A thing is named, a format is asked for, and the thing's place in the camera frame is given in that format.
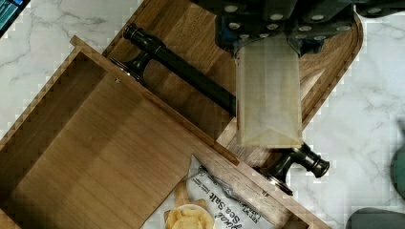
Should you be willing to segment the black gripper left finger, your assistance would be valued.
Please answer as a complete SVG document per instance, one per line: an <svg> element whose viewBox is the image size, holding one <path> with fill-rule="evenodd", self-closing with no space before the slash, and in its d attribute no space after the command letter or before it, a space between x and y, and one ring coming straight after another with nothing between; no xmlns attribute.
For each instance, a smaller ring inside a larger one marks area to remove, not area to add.
<svg viewBox="0 0 405 229"><path fill-rule="evenodd" d="M216 18L215 42L232 56L249 43L275 36L290 18L290 0L226 0Z"/></svg>

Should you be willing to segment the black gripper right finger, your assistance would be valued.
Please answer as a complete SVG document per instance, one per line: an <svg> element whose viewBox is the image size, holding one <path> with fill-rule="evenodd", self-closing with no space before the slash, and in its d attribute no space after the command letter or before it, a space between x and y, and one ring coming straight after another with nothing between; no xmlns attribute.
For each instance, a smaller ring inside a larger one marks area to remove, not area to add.
<svg viewBox="0 0 405 229"><path fill-rule="evenodd" d="M351 0L298 0L286 23L287 42L299 56L319 53L328 38L349 31L353 20Z"/></svg>

